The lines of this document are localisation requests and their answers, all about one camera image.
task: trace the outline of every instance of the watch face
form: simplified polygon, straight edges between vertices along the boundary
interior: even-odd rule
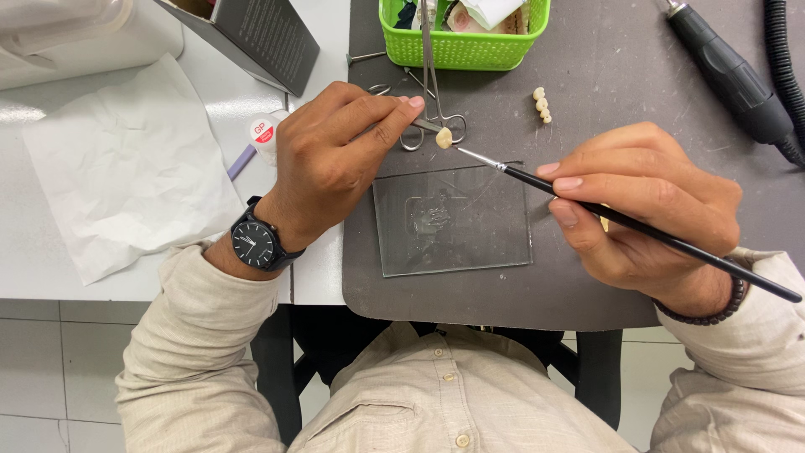
[[[237,256],[251,266],[265,266],[274,254],[274,234],[256,222],[244,222],[232,233]]]

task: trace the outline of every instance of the black wristwatch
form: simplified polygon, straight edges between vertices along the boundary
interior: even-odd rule
[[[260,198],[249,198],[246,212],[232,225],[232,247],[249,266],[266,272],[278,271],[290,266],[305,249],[288,253],[279,243],[277,229],[254,217],[254,207]]]

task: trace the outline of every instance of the fingernail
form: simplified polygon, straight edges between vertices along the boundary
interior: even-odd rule
[[[572,227],[579,222],[579,218],[576,217],[576,213],[573,212],[573,208],[570,206],[552,206],[551,213],[554,214],[556,221],[559,222],[559,224],[563,227]]]
[[[554,162],[553,164],[540,165],[537,167],[537,176],[544,177],[550,175],[551,173],[555,172],[557,168],[559,168],[559,162]]]
[[[425,100],[422,99],[422,96],[414,96],[408,103],[411,104],[412,107],[421,107],[425,105]]]
[[[554,189],[570,190],[580,186],[584,180],[581,178],[559,178],[554,181]]]

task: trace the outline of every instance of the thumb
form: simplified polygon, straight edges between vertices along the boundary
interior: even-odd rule
[[[604,232],[601,221],[590,211],[563,198],[556,198],[548,204],[548,209],[590,275],[607,283],[611,276],[625,269],[628,260]]]

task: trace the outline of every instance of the coiled cable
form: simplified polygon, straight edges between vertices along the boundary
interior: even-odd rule
[[[786,0],[764,1],[764,34],[766,59],[771,67],[772,81],[782,105],[794,124],[796,141],[792,138],[774,143],[774,146],[792,164],[805,168],[805,97],[797,84],[791,66],[791,50],[788,48],[786,25]]]

